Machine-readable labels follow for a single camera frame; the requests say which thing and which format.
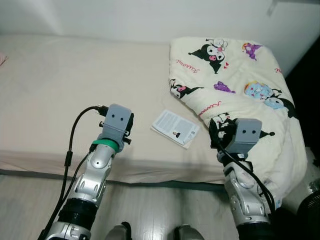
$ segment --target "green band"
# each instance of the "green band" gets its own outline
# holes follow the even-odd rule
[[[116,144],[114,141],[110,139],[100,139],[100,140],[95,140],[93,141],[92,144],[104,144],[107,145],[115,150],[116,153],[119,151],[119,146]]]

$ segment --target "instruction pamphlet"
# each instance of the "instruction pamphlet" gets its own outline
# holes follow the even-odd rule
[[[151,129],[187,149],[200,127],[169,110],[164,110],[152,124]]]

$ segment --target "wooden floor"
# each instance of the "wooden floor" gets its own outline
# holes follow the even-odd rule
[[[293,211],[308,193],[309,181],[320,176],[318,169],[309,168],[311,173],[308,170],[284,200]],[[0,175],[0,239],[36,240],[60,188],[60,180]],[[181,224],[197,228],[206,240],[238,239],[228,197],[221,192],[112,184],[98,210],[91,240],[104,240],[122,221],[130,222],[134,240],[172,240],[172,230]]]

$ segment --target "bed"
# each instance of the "bed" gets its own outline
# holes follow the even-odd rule
[[[0,35],[0,51],[8,56],[0,66],[2,171],[62,175],[76,116],[92,105],[117,103],[135,117],[132,143],[113,161],[110,180],[224,182],[207,126],[170,92],[168,44],[13,34]],[[200,126],[189,149],[150,129],[165,109]],[[94,112],[80,120],[69,175],[100,133],[101,120]],[[304,149],[300,129],[294,142]],[[305,155],[301,151],[294,161],[293,187],[304,175]]]

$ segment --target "white wall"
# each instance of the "white wall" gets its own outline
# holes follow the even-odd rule
[[[255,40],[287,74],[320,35],[319,0],[0,0],[0,33],[168,43]]]

